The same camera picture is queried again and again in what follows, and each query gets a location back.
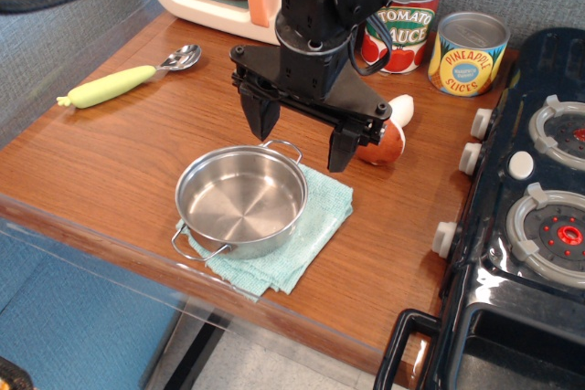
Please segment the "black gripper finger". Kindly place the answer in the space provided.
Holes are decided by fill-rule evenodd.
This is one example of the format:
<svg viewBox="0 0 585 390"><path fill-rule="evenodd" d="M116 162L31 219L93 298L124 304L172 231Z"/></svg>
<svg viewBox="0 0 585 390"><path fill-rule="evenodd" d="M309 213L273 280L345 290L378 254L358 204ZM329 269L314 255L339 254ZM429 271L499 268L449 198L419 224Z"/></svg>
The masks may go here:
<svg viewBox="0 0 585 390"><path fill-rule="evenodd" d="M327 169L342 173L356 154L362 132L352 127L336 127L331 133Z"/></svg>
<svg viewBox="0 0 585 390"><path fill-rule="evenodd" d="M281 105L248 85L239 86L240 104L250 131L261 141L266 140L280 118Z"/></svg>

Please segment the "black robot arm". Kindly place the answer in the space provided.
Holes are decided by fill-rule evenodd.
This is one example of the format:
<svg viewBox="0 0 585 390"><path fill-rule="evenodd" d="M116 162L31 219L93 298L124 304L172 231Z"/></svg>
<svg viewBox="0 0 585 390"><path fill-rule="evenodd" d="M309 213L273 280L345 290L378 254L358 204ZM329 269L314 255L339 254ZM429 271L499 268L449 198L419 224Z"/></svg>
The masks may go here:
<svg viewBox="0 0 585 390"><path fill-rule="evenodd" d="M251 132L268 138L281 107L332 126L327 168L345 170L358 147L379 144L392 113L363 80L390 61L386 53L366 67L356 63L358 30L375 28L387 49L393 40L378 17L391 0L282 0L276 47L236 46L232 75Z"/></svg>

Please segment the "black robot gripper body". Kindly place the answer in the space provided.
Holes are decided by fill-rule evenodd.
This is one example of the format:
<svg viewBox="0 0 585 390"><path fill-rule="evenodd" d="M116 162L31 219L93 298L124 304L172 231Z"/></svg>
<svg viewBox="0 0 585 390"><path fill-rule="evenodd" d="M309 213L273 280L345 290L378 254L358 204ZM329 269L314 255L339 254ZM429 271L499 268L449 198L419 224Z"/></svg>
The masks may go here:
<svg viewBox="0 0 585 390"><path fill-rule="evenodd" d="M234 86L246 84L270 100L334 127L361 131L360 144L378 144L389 105L371 90L362 77L378 69L360 68L354 49L358 26L313 41L277 16L278 47L235 46L229 56L236 67Z"/></svg>

